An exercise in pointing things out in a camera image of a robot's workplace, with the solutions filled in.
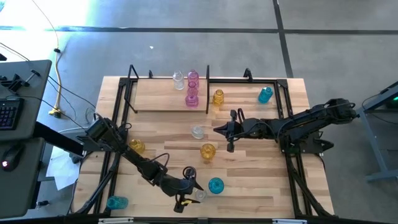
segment black cable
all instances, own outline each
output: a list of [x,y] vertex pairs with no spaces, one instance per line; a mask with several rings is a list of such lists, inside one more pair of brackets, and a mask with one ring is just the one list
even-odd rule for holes
[[[91,153],[93,153],[93,151],[87,152],[86,155],[84,156],[84,158],[81,160],[80,167],[79,167],[79,173],[80,173],[80,170],[81,170],[81,167],[82,167],[83,163],[86,161],[86,159],[88,158],[88,156]],[[72,211],[72,203],[73,203],[73,199],[75,198],[75,190],[76,190],[77,180],[78,180],[78,178],[76,179],[75,183],[73,184],[72,199],[70,199],[70,204],[69,204],[69,209],[68,209],[67,214],[73,213],[73,211]]]
[[[21,98],[21,97],[34,98],[34,99],[36,99],[36,100],[40,100],[40,101],[46,103],[47,105],[51,106],[50,103],[48,103],[47,101],[45,101],[45,100],[43,100],[43,99],[40,99],[40,98],[38,98],[38,97],[34,97],[34,96],[22,96],[22,95],[18,95],[18,96],[9,95],[9,96],[6,96],[6,98],[9,98],[9,97],[11,97],[11,96],[12,96],[12,97],[17,97],[17,98]],[[59,111],[59,112],[60,112],[62,115],[64,115],[64,116],[66,116],[67,118],[69,118],[69,119],[70,119],[73,123],[75,123],[77,126],[81,127],[83,130],[86,130],[86,129],[83,128],[80,124],[78,124],[76,121],[72,120],[71,117],[69,117],[68,115],[62,113],[61,111]]]
[[121,127],[122,127],[122,126],[124,126],[124,128],[125,128],[125,129],[127,129],[127,130],[128,130],[128,129],[130,129],[130,128],[132,128],[132,124],[131,124],[131,123],[128,123],[128,122],[127,122],[127,123],[124,123],[124,124],[122,124],[122,125],[121,125]]
[[75,111],[74,107],[72,106],[72,104],[70,104],[70,102],[57,90],[57,88],[54,86],[53,83],[50,82],[50,80],[47,80],[47,81],[48,81],[48,83],[49,83],[50,85],[52,85],[52,86],[54,87],[54,90],[57,91],[57,93],[59,93],[59,94],[62,96],[62,98],[63,98],[63,99],[69,104],[69,106],[72,108],[73,113],[75,114],[75,121],[76,121],[76,119],[77,119],[77,117],[76,117],[76,111]]
[[244,117],[243,110],[242,108],[238,108],[238,118],[239,122],[242,124],[242,121],[244,121],[246,118]]
[[71,94],[73,94],[73,95],[79,97],[80,99],[86,101],[86,102],[89,103],[91,106],[93,106],[94,108],[96,108],[96,107],[94,106],[94,104],[90,103],[90,101],[88,101],[88,100],[84,99],[83,97],[77,95],[76,93],[74,93],[74,92],[68,90],[67,88],[65,88],[65,87],[63,87],[63,86],[61,86],[61,85],[59,85],[59,83],[57,83],[57,81],[55,81],[51,76],[49,76],[49,78],[51,78],[58,86],[60,86],[60,87],[63,88],[64,90],[66,90],[66,91],[70,92]]
[[20,57],[20,58],[23,58],[23,59],[26,60],[26,61],[30,61],[27,57],[23,56],[23,55],[20,54],[18,51],[14,50],[14,49],[12,49],[12,48],[10,48],[10,47],[8,47],[8,46],[5,45],[4,43],[1,43],[1,42],[0,42],[0,45],[2,45],[2,47],[3,47],[4,49],[8,50],[10,53],[12,53],[12,54],[14,54],[14,55],[16,55],[16,56],[18,56],[18,57]]
[[[378,95],[380,95],[380,93],[375,94],[375,95],[373,95],[373,96],[370,96],[370,97],[366,98],[364,101],[362,101],[362,108],[363,108],[364,111],[366,110],[365,107],[363,106],[364,103],[365,103],[365,101],[367,101],[367,100],[369,100],[369,99],[371,99],[371,98],[373,98],[373,97],[375,97],[375,96],[378,96]],[[377,118],[377,119],[379,119],[379,120],[381,120],[381,121],[384,121],[384,122],[387,122],[387,123],[390,123],[390,124],[398,124],[398,123],[395,123],[395,122],[392,122],[392,121],[386,121],[385,119],[382,119],[382,118],[380,118],[379,116],[376,116],[376,115],[373,114],[373,113],[368,113],[368,114],[374,116],[375,118]]]
[[94,114],[94,120],[95,120],[95,110],[94,110],[93,108],[91,108],[91,107],[87,107],[87,108],[86,108],[86,114],[85,114],[85,118],[86,118],[86,123],[87,123],[87,124],[90,124],[90,123],[91,123],[90,120],[88,119],[88,112],[89,112],[89,109],[93,110],[92,112],[93,112],[93,114]]
[[155,158],[153,158],[151,160],[145,161],[145,162],[153,162],[153,161],[155,161],[156,159],[158,159],[158,158],[160,158],[162,156],[167,156],[167,160],[166,160],[166,162],[164,164],[164,166],[166,167],[167,164],[169,163],[169,159],[170,159],[170,154],[168,152],[165,152],[165,153],[163,153],[163,154],[161,154],[161,155],[159,155],[159,156],[157,156],[157,157],[155,157]]

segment cable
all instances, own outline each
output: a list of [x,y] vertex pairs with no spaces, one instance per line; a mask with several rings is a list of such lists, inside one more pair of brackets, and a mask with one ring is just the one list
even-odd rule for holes
[[[79,167],[79,173],[80,173],[80,170],[81,170],[81,167],[82,167],[83,163],[86,161],[86,159],[88,158],[88,156],[89,156],[91,153],[93,153],[93,151],[87,152],[87,153],[86,153],[86,156],[81,160],[80,167]],[[73,213],[72,203],[73,203],[73,199],[75,198],[75,190],[76,190],[76,186],[77,186],[77,180],[78,180],[78,178],[76,179],[75,183],[73,184],[73,188],[72,188],[72,198],[70,199],[70,204],[69,204],[69,209],[68,209],[67,214],[68,214],[68,213]]]
[[12,49],[12,48],[10,48],[10,47],[8,47],[8,46],[5,45],[4,43],[1,43],[1,42],[0,42],[0,45],[1,45],[0,47],[2,47],[2,48],[4,48],[4,49],[8,50],[10,53],[12,53],[12,54],[14,54],[14,55],[16,55],[16,56],[18,56],[18,57],[20,57],[20,58],[26,60],[26,61],[30,61],[27,57],[23,56],[23,55],[20,54],[18,51],[14,50],[14,49]]
[[54,114],[57,111],[60,111],[60,100],[61,100],[61,76],[60,76],[60,73],[58,71],[58,62],[59,62],[59,58],[60,58],[60,57],[58,57],[58,54],[61,53],[61,51],[59,50],[60,43],[59,43],[59,38],[58,38],[57,31],[55,30],[54,26],[52,25],[50,19],[45,15],[43,10],[39,7],[39,5],[37,5],[37,3],[34,0],[32,0],[32,2],[36,5],[37,9],[43,14],[43,16],[49,22],[49,24],[51,25],[52,30],[54,31],[55,37],[57,38],[57,48],[54,49],[54,51],[55,51],[55,66],[54,67],[55,67],[55,74],[57,75],[60,87],[58,88],[58,94],[57,94],[57,99],[55,101],[54,109],[49,111],[49,114]]
[[152,161],[155,161],[156,159],[158,159],[158,158],[160,158],[162,156],[166,156],[166,155],[167,155],[167,160],[166,160],[166,162],[164,164],[164,166],[166,167],[167,164],[169,163],[169,159],[170,159],[170,154],[168,152],[165,152],[165,153],[163,153],[163,154],[161,154],[161,155],[159,155],[159,156],[157,156],[157,157],[155,157],[155,158],[153,158],[151,160],[145,161],[145,162],[152,162]]
[[76,119],[77,119],[77,117],[76,117],[76,111],[75,111],[74,107],[72,106],[72,104],[70,104],[70,102],[69,102],[60,92],[58,92],[57,88],[54,86],[53,83],[50,82],[50,80],[47,80],[47,81],[48,81],[48,83],[49,83],[50,85],[52,85],[52,86],[54,87],[54,90],[55,90],[58,94],[60,94],[60,95],[62,96],[62,98],[63,98],[63,99],[69,104],[69,106],[72,108],[72,110],[73,110],[73,112],[74,112],[74,114],[75,114],[75,121],[76,121]]
[[66,91],[70,92],[71,94],[73,94],[73,95],[79,97],[80,99],[86,101],[86,102],[89,103],[93,108],[95,108],[94,104],[90,103],[88,100],[86,100],[86,99],[84,99],[83,97],[77,95],[76,93],[74,93],[74,92],[68,90],[67,88],[61,86],[61,85],[60,85],[59,83],[57,83],[57,81],[55,81],[52,77],[49,77],[49,78],[51,78],[58,86],[60,86],[60,87],[63,88],[64,90],[66,90]]
[[[375,97],[375,96],[378,96],[378,95],[380,95],[380,93],[375,94],[375,95],[373,95],[373,96],[370,96],[370,97],[366,98],[364,101],[362,101],[362,108],[363,108],[364,111],[366,110],[365,107],[363,106],[364,103],[365,103],[365,101],[367,101],[367,100],[369,100],[369,99],[371,99],[371,98],[373,98],[373,97]],[[373,113],[368,113],[368,114],[374,116],[375,118],[377,118],[377,119],[379,119],[379,120],[381,120],[381,121],[384,121],[384,122],[387,122],[387,123],[390,123],[390,124],[398,124],[398,123],[395,123],[395,122],[392,122],[392,121],[386,121],[385,119],[382,119],[382,118],[380,118],[379,116],[376,116],[376,115],[373,114]]]
[[[38,97],[34,97],[34,96],[23,96],[23,95],[15,96],[15,95],[9,95],[9,96],[6,96],[6,98],[9,98],[10,96],[12,96],[12,97],[19,97],[19,98],[21,98],[21,97],[34,98],[34,99],[36,99],[36,100],[40,100],[40,101],[46,103],[47,105],[51,106],[51,104],[48,103],[47,101],[45,101],[45,100],[43,100],[43,99],[40,99],[40,98],[38,98]],[[83,128],[80,124],[78,124],[76,121],[72,120],[71,117],[69,117],[68,115],[62,113],[61,111],[60,111],[60,113],[61,113],[62,115],[64,115],[64,116],[66,116],[67,118],[69,118],[73,123],[75,123],[75,124],[76,124],[77,126],[79,126],[81,129],[84,129],[84,128]]]
[[94,110],[93,108],[91,108],[91,107],[87,107],[87,108],[86,108],[86,115],[85,115],[87,124],[90,124],[90,123],[91,123],[90,120],[88,119],[88,112],[90,112],[90,111],[89,111],[90,109],[91,109],[91,112],[92,112],[93,115],[94,115],[94,120],[95,120],[95,110]]
[[59,47],[59,40],[58,40],[58,34],[57,31],[55,31],[54,26],[52,25],[50,19],[44,14],[43,10],[36,4],[36,2],[34,0],[32,0],[32,2],[36,5],[36,7],[39,9],[39,11],[43,14],[43,16],[46,18],[46,20],[49,22],[49,24],[52,27],[52,30],[54,30],[55,36],[57,37],[57,48]]
[[246,118],[244,117],[243,110],[242,108],[238,108],[238,118],[239,122],[242,124],[242,121],[244,121]]

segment glass bottle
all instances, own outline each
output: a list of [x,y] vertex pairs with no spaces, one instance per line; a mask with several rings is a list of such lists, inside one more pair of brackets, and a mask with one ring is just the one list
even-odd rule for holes
[[185,97],[185,104],[188,107],[191,108],[196,108],[199,104],[199,98],[198,96],[195,95],[188,95],[187,97]]
[[200,126],[194,126],[192,128],[192,136],[197,139],[203,139],[205,137],[203,128],[201,128]]
[[145,151],[145,144],[141,140],[133,139],[130,141],[129,146],[138,153],[143,153]]
[[197,84],[195,82],[188,82],[188,95],[198,95]]
[[199,202],[203,202],[207,197],[207,191],[206,190],[198,190],[196,189],[195,191],[195,198]]
[[200,154],[204,159],[212,159],[216,154],[216,148],[212,144],[204,144],[200,149]]
[[191,70],[188,73],[188,82],[195,82],[196,88],[199,88],[199,74],[195,70]]
[[173,81],[176,90],[184,89],[184,75],[180,71],[174,71]]
[[224,93],[222,90],[216,90],[213,95],[213,104],[221,106],[224,103]]
[[224,182],[218,177],[215,177],[209,181],[209,189],[213,194],[219,194],[224,190]]
[[259,95],[259,102],[260,103],[268,103],[269,99],[272,97],[272,88],[271,87],[264,87],[261,89]]
[[129,200],[126,197],[111,196],[106,201],[106,207],[110,210],[125,209],[129,205]]

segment yellow cable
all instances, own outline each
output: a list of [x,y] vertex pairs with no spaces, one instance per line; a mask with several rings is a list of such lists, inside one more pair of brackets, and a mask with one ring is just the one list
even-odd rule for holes
[[[36,5],[36,7],[39,9],[39,11],[43,14],[43,16],[46,18],[46,20],[49,22],[49,24],[52,27],[52,30],[54,30],[54,34],[57,38],[57,49],[59,49],[59,39],[58,39],[58,34],[57,31],[55,30],[54,26],[52,25],[50,19],[44,14],[43,10],[41,10],[41,8],[36,4],[36,2],[34,0],[32,0],[32,2]],[[51,111],[49,111],[49,114],[53,115],[56,112],[60,111],[60,100],[61,100],[61,76],[59,74],[58,71],[58,52],[55,53],[55,74],[57,74],[57,79],[58,79],[58,93],[57,93],[57,99],[55,100],[55,105],[54,105],[54,109],[52,109]]]

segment gray floor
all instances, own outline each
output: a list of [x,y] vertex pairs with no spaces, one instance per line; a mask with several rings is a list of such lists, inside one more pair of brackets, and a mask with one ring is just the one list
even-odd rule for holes
[[[0,12],[0,26],[48,27],[34,5],[17,6],[18,1],[9,1],[9,6],[6,3]],[[37,0],[56,26],[277,27],[271,0],[87,1],[75,7],[77,2]],[[398,3],[393,0],[279,3],[286,29],[398,29]],[[63,10],[51,12],[55,8]],[[140,75],[146,75],[148,69],[154,75],[171,75],[175,69],[186,72],[191,68],[204,75],[205,66],[210,64],[214,76],[238,77],[249,67],[255,77],[286,77],[278,34],[59,32],[58,36],[63,51],[59,63],[62,84],[93,103],[102,77],[125,76],[130,63]],[[311,105],[342,97],[358,107],[398,79],[398,35],[287,35],[286,39],[294,77],[305,79]],[[54,60],[53,32],[0,31],[0,41],[31,60]],[[65,96],[73,98],[66,92]],[[54,103],[51,86],[44,99]],[[86,125],[88,105],[79,99],[71,103],[78,112],[77,121]],[[73,115],[64,101],[62,109]],[[43,105],[40,122],[56,130],[75,127],[67,119],[47,115],[48,110]],[[377,120],[373,125],[397,129]],[[360,120],[324,131],[323,138],[335,143],[324,157],[335,213],[343,218],[398,223],[397,181],[367,183],[364,179],[377,172],[378,166]],[[53,205],[29,211],[26,217],[65,214],[70,196],[71,188],[56,192],[53,182],[46,183],[40,198],[49,198]]]

